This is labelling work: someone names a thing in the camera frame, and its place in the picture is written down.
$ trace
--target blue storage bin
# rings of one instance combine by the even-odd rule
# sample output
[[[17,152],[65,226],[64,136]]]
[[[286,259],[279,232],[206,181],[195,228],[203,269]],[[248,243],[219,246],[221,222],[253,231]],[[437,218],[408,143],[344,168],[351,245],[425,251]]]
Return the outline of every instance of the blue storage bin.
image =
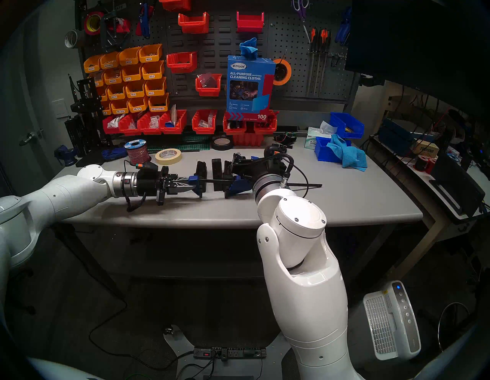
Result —
[[[342,139],[360,139],[363,137],[364,124],[348,113],[330,112],[329,124],[337,127],[337,135]],[[354,132],[346,132],[345,127],[349,127]]]
[[[327,146],[331,140],[332,139],[327,137],[316,137],[317,144],[315,145],[315,154],[317,155],[318,161],[342,162],[342,160],[335,155],[334,151]],[[345,142],[347,143],[347,146],[350,147],[350,141],[346,140]]]

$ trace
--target door handle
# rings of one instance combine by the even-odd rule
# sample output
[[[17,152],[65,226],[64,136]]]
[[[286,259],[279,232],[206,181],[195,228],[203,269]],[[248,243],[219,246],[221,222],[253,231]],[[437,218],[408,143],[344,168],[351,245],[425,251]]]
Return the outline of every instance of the door handle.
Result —
[[[36,140],[36,135],[33,132],[28,133],[25,140],[19,141],[19,146],[23,147],[24,145],[27,145],[29,142],[35,141],[35,140]]]

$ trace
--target purple scissors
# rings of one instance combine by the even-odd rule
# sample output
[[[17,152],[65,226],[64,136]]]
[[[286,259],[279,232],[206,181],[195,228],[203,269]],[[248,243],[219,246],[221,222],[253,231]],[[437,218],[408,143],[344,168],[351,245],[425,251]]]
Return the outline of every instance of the purple scissors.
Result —
[[[305,4],[305,0],[291,0],[291,6],[294,8],[296,13],[298,14],[299,19],[303,22],[303,29],[304,29],[305,34],[306,34],[306,39],[308,40],[308,43],[310,44],[311,43],[310,36],[308,35],[308,30],[306,29],[306,25],[305,25],[306,8],[308,8],[310,6],[310,0],[306,0],[306,4]]]

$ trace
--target pegboard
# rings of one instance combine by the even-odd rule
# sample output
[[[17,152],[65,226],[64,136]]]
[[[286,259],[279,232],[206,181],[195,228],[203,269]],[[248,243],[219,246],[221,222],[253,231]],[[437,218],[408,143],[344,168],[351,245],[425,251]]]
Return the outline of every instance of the pegboard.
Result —
[[[340,59],[336,67],[331,67],[332,57],[308,53],[309,44],[302,23],[288,0],[247,1],[236,3],[230,0],[193,0],[192,11],[188,16],[200,16],[203,12],[210,15],[209,32],[206,34],[182,33],[177,23],[178,12],[165,11],[157,1],[154,14],[150,20],[150,38],[136,36],[136,24],[140,1],[128,0],[116,2],[125,4],[125,9],[118,13],[119,17],[131,21],[131,36],[125,48],[160,43],[163,45],[163,57],[174,52],[197,51],[198,65],[192,73],[172,74],[165,67],[167,89],[174,100],[206,100],[195,90],[196,75],[205,72],[222,74],[220,96],[213,99],[226,99],[226,69],[228,55],[240,55],[240,43],[257,37],[259,57],[285,59],[292,67],[291,79],[283,86],[274,86],[274,100],[319,100],[332,103],[352,102],[349,98],[354,80],[354,73],[346,71],[345,59]],[[325,1],[316,0],[306,12],[306,27],[309,31],[316,27],[318,32],[323,28],[331,30],[332,41],[329,51],[347,54],[347,47],[334,42],[335,34],[340,27],[341,13],[351,4],[350,0]],[[236,12],[242,14],[261,14],[265,12],[264,29],[260,34],[238,33]],[[100,54],[100,45],[86,48],[86,56]],[[311,60],[313,69],[309,77]],[[325,74],[323,89],[320,92],[321,71],[324,60]],[[309,96],[306,94],[308,79],[311,80]]]

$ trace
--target gray table top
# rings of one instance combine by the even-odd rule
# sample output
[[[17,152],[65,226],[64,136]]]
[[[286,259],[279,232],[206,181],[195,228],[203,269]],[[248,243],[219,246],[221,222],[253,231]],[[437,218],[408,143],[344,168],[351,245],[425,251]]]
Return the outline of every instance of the gray table top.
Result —
[[[298,138],[288,154],[293,156],[295,165],[305,173],[310,183],[323,184],[322,188],[310,189],[307,198],[323,210],[329,226],[402,223],[422,219],[418,207],[369,157],[364,173],[356,169],[343,169],[338,163],[317,161],[315,152],[304,148],[304,141],[304,138]],[[239,147],[224,152],[213,149],[184,152],[179,162],[169,166],[170,173],[188,177],[196,171],[198,161],[205,161],[208,178],[212,178],[211,159],[231,161],[235,152],[247,158],[251,155],[263,157],[264,147]],[[123,160],[106,162],[102,167],[123,171]],[[64,168],[56,177],[76,175],[79,170],[73,165]],[[301,173],[293,168],[290,182],[305,181]],[[295,191],[302,196],[305,190]],[[257,228],[261,224],[251,191],[225,199],[224,193],[213,191],[210,183],[202,199],[189,191],[167,195],[165,204],[157,206],[155,198],[148,197],[142,207],[128,213],[124,198],[111,198],[65,221],[150,228]]]

